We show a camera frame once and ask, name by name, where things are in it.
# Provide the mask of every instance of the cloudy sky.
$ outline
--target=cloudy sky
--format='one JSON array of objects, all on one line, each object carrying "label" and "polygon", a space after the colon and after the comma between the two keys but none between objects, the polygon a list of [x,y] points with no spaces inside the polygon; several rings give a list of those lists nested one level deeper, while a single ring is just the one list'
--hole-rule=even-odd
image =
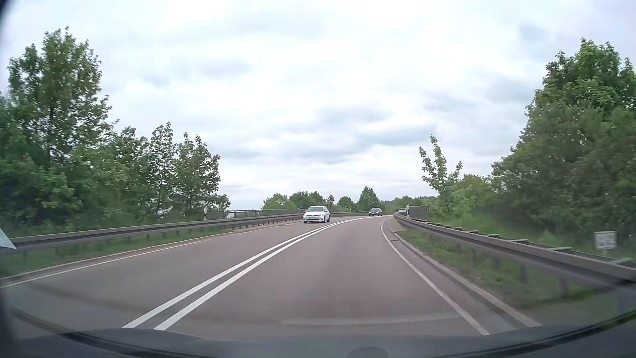
[{"label": "cloudy sky", "polygon": [[102,60],[111,119],[201,135],[234,209],[365,185],[392,199],[433,194],[430,134],[451,166],[487,175],[545,64],[582,37],[633,58],[635,15],[630,0],[14,0],[0,61],[70,26]]}]

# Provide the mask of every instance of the road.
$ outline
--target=road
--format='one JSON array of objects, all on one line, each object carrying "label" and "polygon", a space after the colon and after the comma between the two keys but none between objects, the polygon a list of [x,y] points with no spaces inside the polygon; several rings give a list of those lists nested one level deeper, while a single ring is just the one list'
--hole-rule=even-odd
[{"label": "road", "polygon": [[[70,330],[269,338],[513,329],[395,240],[397,227],[388,216],[268,226],[64,266],[3,292],[11,306]],[[20,338],[42,334],[14,325]]]}]

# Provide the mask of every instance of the grass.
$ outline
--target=grass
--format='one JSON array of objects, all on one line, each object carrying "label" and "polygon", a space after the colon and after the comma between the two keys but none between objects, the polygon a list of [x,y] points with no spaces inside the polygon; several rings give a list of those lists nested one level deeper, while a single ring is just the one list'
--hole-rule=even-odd
[{"label": "grass", "polygon": [[130,238],[95,241],[80,245],[68,245],[58,248],[46,248],[22,252],[19,254],[5,255],[0,259],[0,276],[11,276],[35,269],[47,268],[68,262],[91,259],[110,254],[117,254],[135,250],[138,248],[152,247],[164,243],[173,243],[202,236],[227,233],[232,230],[220,227],[203,229],[182,230],[163,234],[150,234],[148,236],[132,236]]},{"label": "grass", "polygon": [[596,294],[572,283],[567,285],[567,295],[562,296],[558,278],[531,268],[526,268],[527,282],[521,283],[521,266],[514,261],[500,259],[499,265],[495,266],[489,255],[479,252],[473,255],[470,248],[458,248],[455,243],[416,229],[400,231],[399,235],[420,251],[543,324],[598,322],[618,311],[613,297]]},{"label": "grass", "polygon": [[[467,230],[479,230],[485,234],[501,234],[507,238],[528,239],[553,247],[570,246],[573,250],[588,254],[601,255],[601,251],[594,248],[593,233],[579,236],[557,236],[549,231],[538,231],[510,224],[484,214],[467,214],[459,218],[441,219],[445,225],[463,227]],[[636,260],[636,242],[619,242],[617,247],[607,251],[607,256],[613,258],[631,257]]]}]

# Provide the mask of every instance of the metal guardrail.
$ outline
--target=metal guardrail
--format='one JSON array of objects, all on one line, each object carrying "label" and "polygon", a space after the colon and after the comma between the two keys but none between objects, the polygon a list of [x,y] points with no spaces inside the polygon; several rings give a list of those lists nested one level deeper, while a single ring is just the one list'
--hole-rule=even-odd
[{"label": "metal guardrail", "polygon": [[493,257],[494,266],[499,265],[499,259],[516,261],[520,264],[522,282],[527,280],[525,267],[530,266],[559,277],[562,294],[567,292],[567,282],[574,282],[595,289],[611,289],[622,297],[622,304],[636,306],[636,264],[631,258],[614,259],[578,252],[571,247],[549,247],[499,234],[482,234],[398,214],[393,216],[404,226],[456,243],[458,249],[473,249],[473,259],[475,252],[480,251]]},{"label": "metal guardrail", "polygon": [[[218,220],[222,218],[247,218],[247,217],[263,217],[271,215],[285,214],[302,214],[305,209],[252,209],[252,210],[210,210],[206,213],[207,220]],[[335,213],[349,213],[350,211],[331,211]]]},{"label": "metal guardrail", "polygon": [[[153,224],[143,226],[114,227],[110,229],[98,229],[87,231],[75,231],[72,233],[47,234],[36,236],[22,236],[10,239],[16,249],[0,247],[0,255],[17,254],[43,248],[77,245],[93,241],[111,240],[117,238],[131,238],[133,236],[150,235],[156,233],[169,233],[181,230],[202,229],[206,227],[241,228],[247,226],[260,226],[261,224],[274,224],[276,222],[301,220],[304,210],[300,213],[283,215],[269,215],[257,217],[223,218],[218,220],[201,220],[189,222],[174,222],[166,224]],[[364,215],[366,212],[331,213],[332,217]]]}]

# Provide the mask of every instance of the car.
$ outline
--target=car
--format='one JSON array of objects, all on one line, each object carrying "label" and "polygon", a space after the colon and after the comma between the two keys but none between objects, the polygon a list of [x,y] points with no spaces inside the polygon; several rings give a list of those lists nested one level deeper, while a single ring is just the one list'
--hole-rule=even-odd
[{"label": "car", "polygon": [[323,205],[310,206],[303,214],[303,222],[305,224],[308,222],[329,222],[330,220],[329,209]]}]

